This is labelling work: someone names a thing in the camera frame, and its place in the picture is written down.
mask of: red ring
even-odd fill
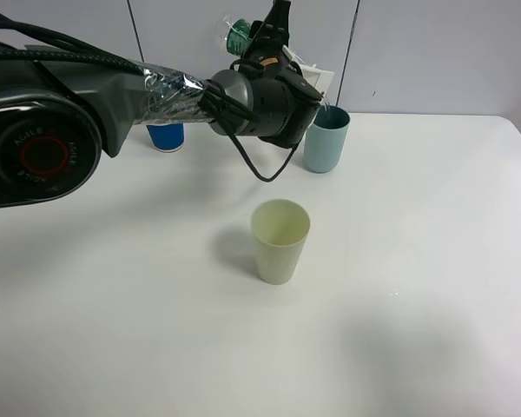
[[[55,142],[55,143],[59,144],[60,147],[63,150],[63,160],[62,160],[62,162],[60,162],[60,164],[57,167],[55,167],[53,169],[49,169],[48,171],[41,171],[41,170],[38,170],[38,169],[34,169],[31,166],[29,166],[26,163],[26,161],[25,161],[25,151],[29,147],[33,146],[36,142],[41,142],[41,141],[52,141],[52,142]],[[35,137],[35,138],[31,139],[30,141],[28,141],[27,143],[25,143],[25,146],[23,146],[23,149],[21,151],[21,163],[23,164],[23,166],[26,169],[28,169],[33,174],[37,174],[37,175],[50,175],[50,174],[54,174],[54,173],[58,172],[60,169],[65,167],[66,163],[68,162],[68,157],[69,157],[69,151],[68,151],[68,148],[66,147],[66,145],[62,141],[60,141],[59,139],[57,139],[57,138],[55,138],[53,136],[39,136],[39,137]]]

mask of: white wall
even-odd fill
[[[0,13],[59,30],[117,55],[140,60],[126,0],[0,0]],[[0,30],[0,41],[17,48],[34,40]]]
[[[361,0],[340,105],[521,130],[521,0]]]
[[[131,0],[144,58],[198,77],[211,77],[236,59],[217,42],[227,14],[263,20],[272,0]],[[357,0],[293,0],[290,47],[308,63],[336,72],[335,101]]]

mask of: blue cup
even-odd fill
[[[148,134],[161,152],[176,152],[183,146],[183,125],[166,124],[163,126],[148,125]]]
[[[329,172],[340,161],[349,129],[349,115],[336,106],[323,106],[307,131],[303,162],[317,173]]]

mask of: light blue cup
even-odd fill
[[[349,115],[336,106],[322,106],[307,131],[303,162],[314,172],[336,168],[349,128]]]

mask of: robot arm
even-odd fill
[[[241,59],[209,80],[133,63],[0,15],[0,29],[55,47],[15,50],[0,43],[0,207],[74,191],[92,175],[102,150],[115,157],[139,123],[208,122],[230,137],[258,178],[272,181],[322,99],[283,52],[289,6],[274,0],[267,18],[254,23]],[[264,178],[236,136],[291,149],[290,158]]]

